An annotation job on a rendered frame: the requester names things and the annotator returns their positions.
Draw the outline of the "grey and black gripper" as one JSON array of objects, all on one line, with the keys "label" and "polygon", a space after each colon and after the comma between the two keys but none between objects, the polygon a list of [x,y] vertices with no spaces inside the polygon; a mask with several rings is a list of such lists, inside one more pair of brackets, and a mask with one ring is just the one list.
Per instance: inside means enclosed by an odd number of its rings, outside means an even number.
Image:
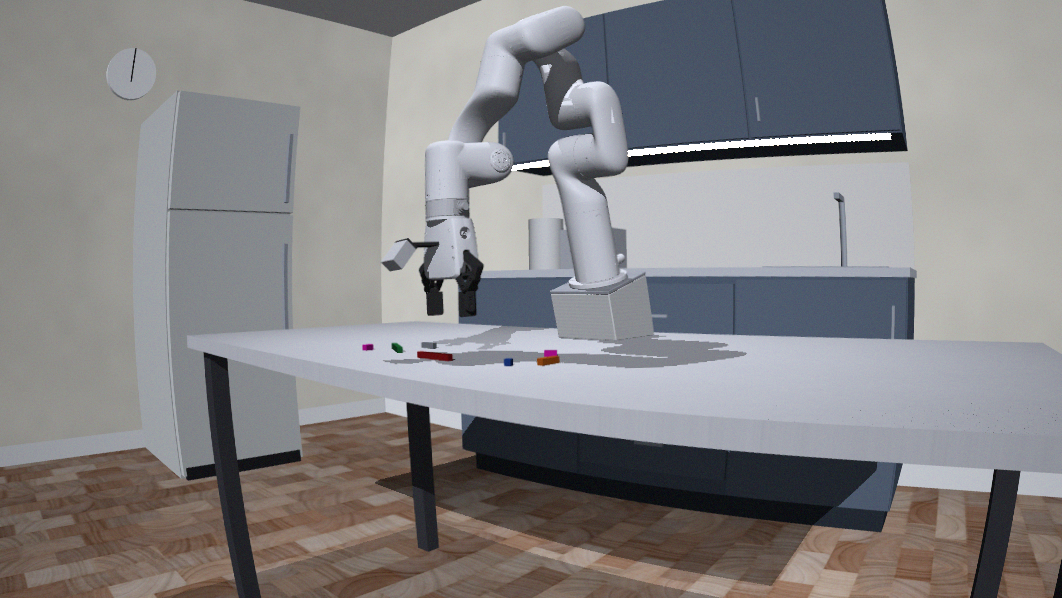
[{"label": "grey and black gripper", "polygon": [[424,247],[424,264],[419,266],[427,315],[443,315],[443,292],[439,291],[445,279],[455,279],[462,291],[458,292],[459,317],[476,317],[476,291],[484,264],[478,260],[470,216],[438,216],[426,218],[426,222],[424,242],[439,242],[438,246]]}]

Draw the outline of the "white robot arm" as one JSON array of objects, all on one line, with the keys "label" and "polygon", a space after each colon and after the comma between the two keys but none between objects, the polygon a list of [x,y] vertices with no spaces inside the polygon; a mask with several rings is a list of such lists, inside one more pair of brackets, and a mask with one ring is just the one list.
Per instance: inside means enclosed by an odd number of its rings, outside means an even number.
[{"label": "white robot arm", "polygon": [[506,180],[513,169],[514,159],[506,146],[482,141],[517,103],[525,64],[533,61],[539,68],[552,125],[593,129],[593,133],[558,140],[548,152],[571,251],[575,277],[569,286],[573,289],[601,288],[627,278],[626,270],[619,272],[626,256],[616,254],[607,199],[594,180],[626,171],[623,115],[609,84],[584,84],[577,59],[564,49],[579,41],[584,31],[582,15],[561,6],[491,34],[474,92],[448,141],[432,143],[425,151],[426,218],[470,216],[469,188]]}]

